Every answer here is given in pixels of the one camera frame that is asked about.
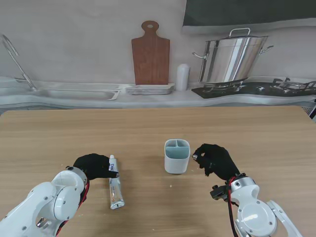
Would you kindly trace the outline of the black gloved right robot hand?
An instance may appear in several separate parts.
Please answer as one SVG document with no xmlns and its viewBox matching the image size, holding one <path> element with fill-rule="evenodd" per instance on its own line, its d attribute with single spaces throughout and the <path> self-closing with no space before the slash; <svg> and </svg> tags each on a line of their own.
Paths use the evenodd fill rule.
<svg viewBox="0 0 316 237">
<path fill-rule="evenodd" d="M 204 169 L 207 177 L 214 173 L 220 179 L 228 181 L 232 177 L 240 175 L 240 171 L 224 147 L 202 144 L 193 153 L 193 159 L 199 164 L 200 169 Z"/>
</svg>

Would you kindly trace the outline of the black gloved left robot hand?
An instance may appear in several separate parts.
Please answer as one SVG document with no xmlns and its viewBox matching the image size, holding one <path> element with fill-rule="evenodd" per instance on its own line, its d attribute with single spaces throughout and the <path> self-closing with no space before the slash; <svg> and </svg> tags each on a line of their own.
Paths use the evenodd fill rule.
<svg viewBox="0 0 316 237">
<path fill-rule="evenodd" d="M 79 157 L 74 162 L 73 167 L 82 170 L 88 180 L 97 178 L 118 178 L 119 173 L 110 171 L 110 159 L 107 156 L 99 154 L 88 154 Z"/>
</svg>

